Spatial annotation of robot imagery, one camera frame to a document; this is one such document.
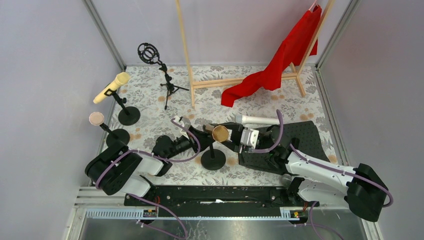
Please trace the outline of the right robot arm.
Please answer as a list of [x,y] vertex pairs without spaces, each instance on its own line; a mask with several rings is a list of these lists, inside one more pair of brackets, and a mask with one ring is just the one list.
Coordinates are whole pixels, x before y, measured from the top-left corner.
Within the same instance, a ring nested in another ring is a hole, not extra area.
[[241,166],[291,177],[287,196],[292,201],[346,207],[359,218],[378,221],[387,186],[369,165],[331,163],[312,121],[259,129],[226,122],[224,127],[230,135],[223,144],[238,154]]

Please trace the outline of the gold microphone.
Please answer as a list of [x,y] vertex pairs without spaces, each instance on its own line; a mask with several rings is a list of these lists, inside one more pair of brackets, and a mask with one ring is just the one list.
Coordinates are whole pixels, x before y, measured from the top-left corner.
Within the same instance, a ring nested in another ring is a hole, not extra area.
[[206,124],[203,126],[203,131],[219,143],[227,141],[230,137],[229,130],[223,125]]

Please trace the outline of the black tripod shock-mount stand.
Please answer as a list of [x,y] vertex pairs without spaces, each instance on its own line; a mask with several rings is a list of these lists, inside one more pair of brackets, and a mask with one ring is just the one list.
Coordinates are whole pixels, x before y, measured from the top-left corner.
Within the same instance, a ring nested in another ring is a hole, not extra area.
[[154,66],[158,65],[159,70],[163,72],[165,83],[161,83],[160,86],[166,87],[167,89],[164,105],[165,110],[168,109],[168,98],[170,96],[172,96],[178,90],[189,91],[189,89],[177,86],[171,82],[173,78],[168,74],[168,67],[164,62],[161,61],[160,53],[153,44],[148,42],[141,43],[137,47],[137,55],[143,63]]

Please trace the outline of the black round-base mic stand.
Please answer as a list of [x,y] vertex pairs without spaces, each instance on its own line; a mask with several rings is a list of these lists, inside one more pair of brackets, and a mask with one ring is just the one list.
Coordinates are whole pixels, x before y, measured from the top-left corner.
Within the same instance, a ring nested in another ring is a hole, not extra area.
[[111,130],[105,123],[99,125],[102,130],[108,133],[105,143],[108,147],[113,145],[115,142],[121,142],[127,145],[130,142],[130,134],[122,128]]

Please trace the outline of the cream yellow microphone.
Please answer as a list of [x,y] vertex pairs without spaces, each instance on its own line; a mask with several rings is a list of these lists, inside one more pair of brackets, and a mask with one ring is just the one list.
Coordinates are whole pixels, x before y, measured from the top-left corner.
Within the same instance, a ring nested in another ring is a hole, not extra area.
[[93,103],[98,104],[102,102],[106,97],[111,96],[116,92],[120,87],[126,85],[130,80],[130,75],[126,72],[121,72],[116,75],[114,80],[109,83],[94,99]]

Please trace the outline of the white microphone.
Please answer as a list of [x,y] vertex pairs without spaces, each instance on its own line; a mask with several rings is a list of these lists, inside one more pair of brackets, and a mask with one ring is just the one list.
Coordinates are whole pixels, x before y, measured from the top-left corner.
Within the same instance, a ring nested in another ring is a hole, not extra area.
[[235,122],[238,124],[258,124],[258,125],[279,125],[278,118],[256,117],[238,114],[235,116]]

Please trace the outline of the pink microphone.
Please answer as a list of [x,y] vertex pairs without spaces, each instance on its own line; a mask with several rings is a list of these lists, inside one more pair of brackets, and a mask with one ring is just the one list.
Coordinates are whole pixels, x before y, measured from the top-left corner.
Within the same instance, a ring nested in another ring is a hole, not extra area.
[[104,123],[105,117],[101,112],[92,112],[88,120],[93,126],[100,126]]

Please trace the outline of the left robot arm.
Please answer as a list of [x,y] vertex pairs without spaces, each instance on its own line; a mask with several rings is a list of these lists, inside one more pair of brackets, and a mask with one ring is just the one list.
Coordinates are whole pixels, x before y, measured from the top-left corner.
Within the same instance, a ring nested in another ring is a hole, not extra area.
[[214,139],[209,133],[193,127],[174,140],[167,135],[159,136],[152,153],[129,149],[123,142],[116,141],[91,160],[84,173],[97,189],[108,196],[129,192],[142,197],[151,188],[142,174],[162,177],[178,162],[175,156],[187,150],[193,150],[198,155],[213,143]]

